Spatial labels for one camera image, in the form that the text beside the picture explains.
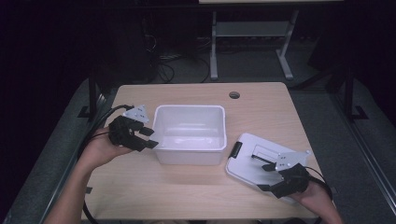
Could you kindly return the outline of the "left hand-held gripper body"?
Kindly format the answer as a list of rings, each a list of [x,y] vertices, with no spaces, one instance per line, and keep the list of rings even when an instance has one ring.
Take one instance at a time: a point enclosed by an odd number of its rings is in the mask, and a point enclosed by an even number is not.
[[[114,146],[127,147],[136,151],[149,147],[147,140],[135,135],[137,131],[144,128],[144,123],[141,121],[120,115],[109,123],[108,128],[108,138]]]

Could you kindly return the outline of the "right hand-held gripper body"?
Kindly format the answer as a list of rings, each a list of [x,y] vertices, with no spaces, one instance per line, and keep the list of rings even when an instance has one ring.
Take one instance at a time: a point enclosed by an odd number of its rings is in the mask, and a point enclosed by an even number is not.
[[[277,198],[286,197],[306,189],[308,172],[304,168],[304,163],[309,156],[309,150],[278,154],[275,170],[281,175],[281,181],[270,187],[270,191]]]

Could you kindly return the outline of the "white box lid black handle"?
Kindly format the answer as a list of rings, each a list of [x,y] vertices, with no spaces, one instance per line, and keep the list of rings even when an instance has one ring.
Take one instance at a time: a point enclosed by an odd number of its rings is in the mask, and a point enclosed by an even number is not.
[[[233,146],[226,164],[226,172],[255,190],[275,197],[271,191],[262,191],[257,185],[273,186],[281,181],[281,175],[276,170],[266,172],[262,166],[269,163],[276,164],[276,158],[282,152],[304,151],[295,151],[259,136],[243,133]],[[289,196],[278,199],[286,203],[295,203]]]

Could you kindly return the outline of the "white plastic storage box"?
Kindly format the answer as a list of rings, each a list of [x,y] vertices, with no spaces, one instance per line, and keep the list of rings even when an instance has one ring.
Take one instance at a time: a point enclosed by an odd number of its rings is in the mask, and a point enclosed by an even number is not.
[[[227,147],[225,110],[220,105],[160,105],[151,140],[162,164],[218,165]]]

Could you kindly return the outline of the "person's right hand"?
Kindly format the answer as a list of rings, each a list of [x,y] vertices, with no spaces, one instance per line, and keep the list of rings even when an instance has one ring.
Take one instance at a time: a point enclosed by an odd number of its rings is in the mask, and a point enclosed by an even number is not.
[[[293,193],[290,197],[321,217],[333,210],[333,203],[326,190],[315,182],[309,182],[304,192]]]

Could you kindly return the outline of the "person's left hand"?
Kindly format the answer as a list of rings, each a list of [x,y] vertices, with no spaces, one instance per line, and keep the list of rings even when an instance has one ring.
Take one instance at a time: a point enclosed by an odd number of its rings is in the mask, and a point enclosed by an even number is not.
[[[131,149],[127,147],[114,146],[109,140],[108,134],[108,128],[97,130],[84,148],[78,164],[85,171],[92,172],[95,168],[109,163],[118,156],[131,152]]]

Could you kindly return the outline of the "grey metal stand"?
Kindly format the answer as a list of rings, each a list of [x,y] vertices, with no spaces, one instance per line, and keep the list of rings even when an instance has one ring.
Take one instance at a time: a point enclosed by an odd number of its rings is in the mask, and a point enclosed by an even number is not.
[[[212,13],[211,50],[210,50],[210,78],[219,78],[217,60],[217,39],[219,37],[283,37],[284,43],[276,50],[276,57],[286,80],[293,80],[294,76],[286,59],[286,53],[299,15],[294,10],[288,21],[217,21],[217,12]]]

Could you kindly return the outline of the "black upright post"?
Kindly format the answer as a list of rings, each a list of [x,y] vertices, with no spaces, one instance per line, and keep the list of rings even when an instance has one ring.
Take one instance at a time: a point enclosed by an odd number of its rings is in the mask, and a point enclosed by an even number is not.
[[[344,101],[343,112],[350,122],[358,119],[368,119],[367,114],[359,105],[353,104],[354,94],[354,73],[349,64],[345,64],[343,68],[344,75]]]
[[[105,74],[100,66],[95,66],[88,77],[89,104],[84,105],[79,113],[79,118],[93,120],[103,100],[103,90],[106,85]]]

